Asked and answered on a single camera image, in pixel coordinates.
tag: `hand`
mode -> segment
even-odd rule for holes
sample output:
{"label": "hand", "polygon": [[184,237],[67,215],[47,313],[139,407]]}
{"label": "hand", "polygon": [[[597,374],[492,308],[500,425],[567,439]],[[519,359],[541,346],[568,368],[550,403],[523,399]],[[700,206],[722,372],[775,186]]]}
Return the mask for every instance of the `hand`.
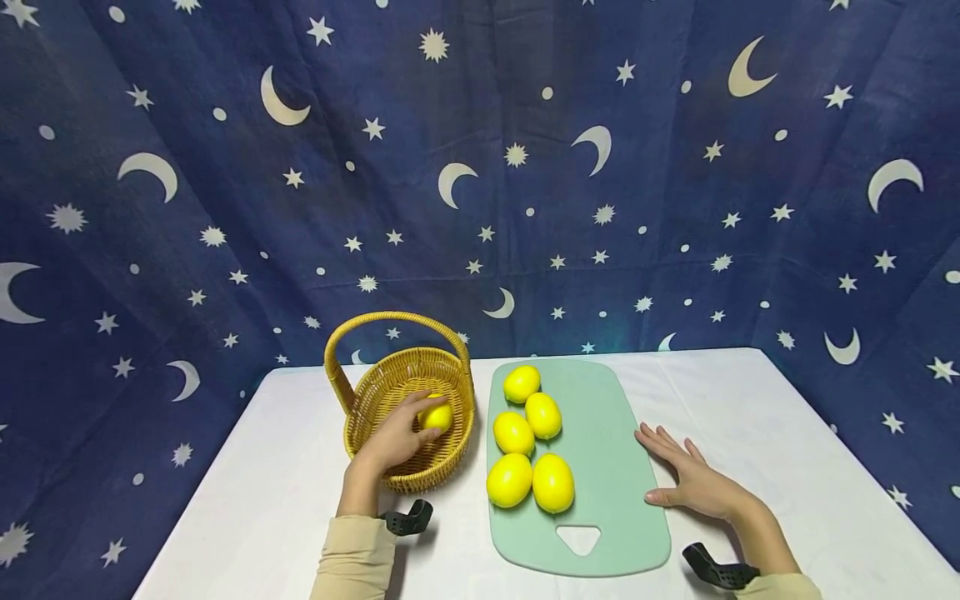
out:
{"label": "hand", "polygon": [[654,431],[646,423],[634,432],[636,440],[677,471],[679,485],[673,489],[650,490],[644,499],[655,506],[686,506],[702,515],[727,522],[752,510],[759,499],[731,478],[710,468],[700,449],[684,440],[684,449],[663,427]]}
{"label": "hand", "polygon": [[440,429],[424,429],[414,433],[413,421],[417,413],[446,402],[446,396],[428,398],[430,392],[413,392],[404,398],[390,415],[380,423],[353,458],[378,474],[390,467],[405,463],[424,444],[440,437]]}

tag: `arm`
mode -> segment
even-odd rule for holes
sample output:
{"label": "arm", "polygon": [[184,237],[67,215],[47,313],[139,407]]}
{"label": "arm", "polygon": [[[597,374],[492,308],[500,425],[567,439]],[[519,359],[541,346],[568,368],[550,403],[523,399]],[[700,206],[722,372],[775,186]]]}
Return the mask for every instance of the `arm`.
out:
{"label": "arm", "polygon": [[773,512],[729,477],[713,470],[691,441],[677,444],[663,427],[641,423],[638,442],[677,472],[672,489],[650,490],[645,500],[655,506],[686,506],[702,515],[727,521],[743,548],[744,560],[760,571],[738,597],[817,600],[820,592],[800,571]]}
{"label": "arm", "polygon": [[413,431],[418,412],[446,402],[445,397],[424,399],[427,394],[410,394],[400,402],[347,467],[310,600],[382,600],[386,594],[396,536],[376,517],[380,479],[440,435],[439,429]]}

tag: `blue backdrop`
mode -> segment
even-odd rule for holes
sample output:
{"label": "blue backdrop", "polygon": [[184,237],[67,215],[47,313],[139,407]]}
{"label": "blue backdrop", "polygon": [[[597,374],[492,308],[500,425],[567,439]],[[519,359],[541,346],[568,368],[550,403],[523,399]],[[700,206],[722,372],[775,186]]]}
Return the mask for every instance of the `blue backdrop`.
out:
{"label": "blue backdrop", "polygon": [[0,597],[129,597],[258,377],[388,308],[763,348],[960,564],[957,2],[2,2]]}

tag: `black clamp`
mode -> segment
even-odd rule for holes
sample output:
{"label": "black clamp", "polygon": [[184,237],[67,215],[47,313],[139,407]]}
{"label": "black clamp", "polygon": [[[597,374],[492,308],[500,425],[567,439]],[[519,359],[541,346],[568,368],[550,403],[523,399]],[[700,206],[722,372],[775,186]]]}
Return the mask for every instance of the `black clamp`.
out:
{"label": "black clamp", "polygon": [[721,589],[744,589],[760,575],[759,569],[748,564],[717,564],[700,542],[684,548],[684,558],[697,577]]}
{"label": "black clamp", "polygon": [[390,511],[380,516],[387,521],[387,531],[396,536],[413,536],[426,531],[426,526],[430,524],[430,517],[433,516],[433,506],[429,502],[418,498],[410,513],[398,513]]}

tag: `lemon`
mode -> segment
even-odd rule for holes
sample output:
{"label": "lemon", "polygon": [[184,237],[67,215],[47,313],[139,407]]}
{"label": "lemon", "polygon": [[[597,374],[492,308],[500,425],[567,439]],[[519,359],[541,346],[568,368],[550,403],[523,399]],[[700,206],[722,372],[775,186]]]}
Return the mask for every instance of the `lemon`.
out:
{"label": "lemon", "polygon": [[493,422],[493,438],[505,454],[530,456],[534,451],[534,430],[518,413],[507,411]]}
{"label": "lemon", "polygon": [[553,398],[537,392],[527,398],[526,403],[527,422],[530,428],[534,430],[534,435],[541,440],[550,440],[560,433],[564,426],[564,420],[560,416],[560,408]]}
{"label": "lemon", "polygon": [[530,365],[517,367],[503,380],[503,394],[514,404],[523,404],[539,389],[540,372]]}
{"label": "lemon", "polygon": [[487,475],[487,496],[503,509],[513,508],[530,493],[534,470],[522,454],[507,454],[493,463]]}
{"label": "lemon", "polygon": [[[428,397],[440,396],[442,396],[442,394],[431,394]],[[440,406],[434,406],[425,411],[420,411],[417,415],[417,420],[420,422],[420,429],[440,429],[440,435],[443,435],[449,430],[450,425],[453,424],[453,407],[450,406],[449,402],[444,402]]]}
{"label": "lemon", "polygon": [[534,499],[551,515],[573,504],[573,473],[556,454],[544,454],[534,467]]}

